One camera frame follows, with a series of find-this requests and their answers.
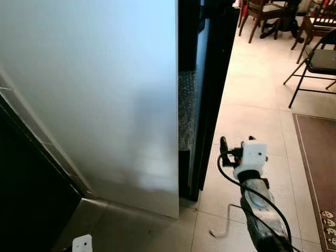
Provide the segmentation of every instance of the wire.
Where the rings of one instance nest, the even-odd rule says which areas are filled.
[[[252,188],[250,188],[246,185],[243,185],[243,184],[238,183],[237,181],[234,181],[232,178],[230,178],[228,175],[226,175],[225,172],[222,170],[222,167],[221,167],[221,164],[220,164],[221,159],[223,159],[224,155],[225,154],[221,154],[217,159],[217,166],[218,166],[219,172],[224,176],[224,178],[226,178],[230,182],[240,186],[241,188],[243,188],[247,191],[250,191],[250,192],[258,195],[260,198],[262,198],[264,201],[266,201],[280,215],[283,223],[285,224],[286,230],[287,230],[288,240],[289,240],[290,243],[292,243],[292,236],[291,236],[291,232],[290,232],[288,222],[287,222],[286,218],[284,217],[284,215],[282,214],[282,212],[280,211],[280,209],[277,208],[277,206],[272,201],[270,201],[267,197],[263,196],[261,193],[258,193],[256,190],[253,190]]]
[[[286,241],[286,240],[283,240],[280,238],[280,236],[270,227],[268,226],[263,220],[261,220],[257,215],[255,215],[252,211],[250,211],[249,209],[246,209],[244,207],[241,207],[241,206],[237,206],[235,204],[229,204],[229,206],[234,206],[234,207],[238,207],[246,212],[248,212],[250,215],[252,215],[255,219],[257,219],[258,221],[260,221],[262,224],[264,224],[265,227],[267,227],[271,232],[272,234],[278,238],[278,240],[283,243],[283,244],[286,244],[287,246],[291,246],[293,249],[295,249],[297,252],[301,252],[300,250],[298,250],[296,247],[294,247],[290,242]]]

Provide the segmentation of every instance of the folding chair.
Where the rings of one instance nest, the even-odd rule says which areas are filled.
[[[326,45],[334,45],[333,50],[326,50],[324,49]],[[306,67],[304,68],[302,75],[295,75],[296,71],[306,63]],[[315,78],[315,79],[325,79],[325,80],[333,80],[334,82],[327,86],[328,89],[332,86],[335,82],[335,78],[324,78],[324,77],[315,77],[315,76],[306,76],[307,70],[314,74],[322,74],[322,75],[335,75],[336,76],[336,29],[332,30],[331,32],[327,33],[321,40],[314,46],[310,54],[307,58],[298,66],[297,69],[288,77],[288,79],[283,83],[284,85],[292,76],[299,76],[300,81],[299,84],[294,92],[293,98],[289,103],[289,108],[291,108],[295,96],[299,90],[302,91],[311,91],[311,92],[318,92],[318,93],[330,93],[335,95],[335,92],[327,92],[327,91],[319,91],[319,90],[311,90],[311,89],[304,89],[300,88],[303,78]]]

